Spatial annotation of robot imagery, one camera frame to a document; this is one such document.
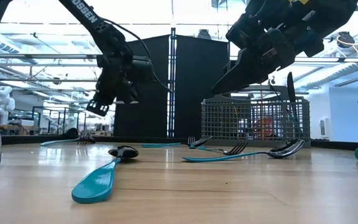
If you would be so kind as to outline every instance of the teal fork handle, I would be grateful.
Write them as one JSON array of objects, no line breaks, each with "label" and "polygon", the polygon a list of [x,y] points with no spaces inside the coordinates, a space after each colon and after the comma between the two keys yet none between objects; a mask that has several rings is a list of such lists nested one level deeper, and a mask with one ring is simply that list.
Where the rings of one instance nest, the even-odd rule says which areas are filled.
[{"label": "teal fork handle", "polygon": [[115,168],[121,157],[94,170],[86,176],[71,192],[71,197],[78,203],[96,203],[107,200],[114,185]]},{"label": "teal fork handle", "polygon": [[142,144],[142,147],[153,148],[153,147],[168,147],[168,146],[179,146],[180,142],[168,143],[168,144]]},{"label": "teal fork handle", "polygon": [[267,152],[250,152],[250,153],[245,153],[245,154],[214,157],[214,158],[182,157],[182,159],[189,161],[189,162],[219,162],[219,161],[225,161],[228,159],[235,159],[235,158],[240,158],[240,157],[244,157],[244,156],[253,156],[253,155],[258,155],[258,154],[268,154],[268,153]]},{"label": "teal fork handle", "polygon": [[49,145],[55,144],[55,143],[78,141],[78,140],[80,140],[80,138],[76,138],[76,139],[66,139],[66,140],[57,140],[57,141],[49,141],[49,142],[41,143],[41,146],[49,146]]}]

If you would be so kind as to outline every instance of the white robot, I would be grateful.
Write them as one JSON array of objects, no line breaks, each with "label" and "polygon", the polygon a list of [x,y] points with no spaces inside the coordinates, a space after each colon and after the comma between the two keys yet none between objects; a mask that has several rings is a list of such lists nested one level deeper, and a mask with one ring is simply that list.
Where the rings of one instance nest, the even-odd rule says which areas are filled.
[{"label": "white robot", "polygon": [[0,124],[7,124],[9,112],[15,109],[15,99],[11,98],[12,88],[0,86]]}]

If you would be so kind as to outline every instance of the wire basket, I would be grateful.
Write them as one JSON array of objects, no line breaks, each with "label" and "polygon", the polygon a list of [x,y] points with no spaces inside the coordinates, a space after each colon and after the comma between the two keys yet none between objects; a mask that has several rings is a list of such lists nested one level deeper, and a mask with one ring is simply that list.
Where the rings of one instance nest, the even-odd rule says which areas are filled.
[{"label": "wire basket", "polygon": [[[269,86],[252,90],[270,89]],[[201,135],[213,136],[208,143],[232,146],[239,141],[254,147],[276,147],[292,139],[310,147],[309,101],[297,97],[290,103],[287,88],[275,86],[281,95],[263,100],[215,96],[201,103]]]}]

